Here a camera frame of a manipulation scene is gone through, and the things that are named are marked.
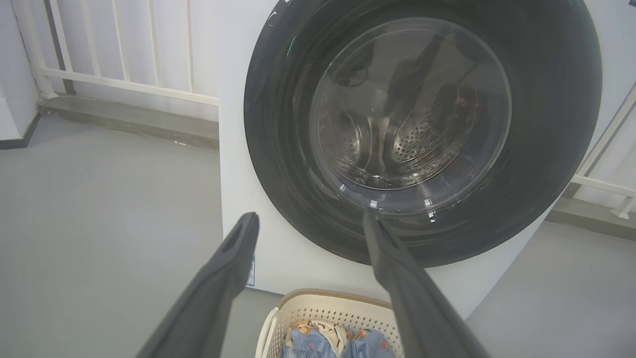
plastic laundry basket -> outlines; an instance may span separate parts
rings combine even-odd
[[[384,334],[396,358],[404,357],[398,325],[389,303],[326,290],[297,290],[283,297],[265,319],[256,358],[278,358],[289,327],[301,320],[323,320],[358,331],[372,328]]]

washing machine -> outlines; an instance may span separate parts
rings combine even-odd
[[[365,210],[466,318],[636,80],[628,0],[232,0],[218,7],[223,229],[249,285],[388,300]]]

floor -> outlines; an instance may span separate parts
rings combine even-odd
[[[467,319],[492,358],[636,357],[636,241],[544,222]]]
[[[43,118],[0,151],[0,357],[134,357],[221,243],[218,153]],[[636,241],[544,223],[467,320],[493,358],[635,357]],[[251,357],[279,295],[234,301]]]
[[[221,229],[218,153],[42,118],[0,151],[0,357],[133,357]]]

patterned fabric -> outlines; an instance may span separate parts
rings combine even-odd
[[[382,333],[351,331],[323,321],[301,321],[291,326],[279,358],[394,358]]]

washing machine door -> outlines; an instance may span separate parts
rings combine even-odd
[[[423,267],[533,222],[588,148],[598,39],[577,0],[281,0],[247,74],[264,190],[304,236],[369,264],[373,208]]]

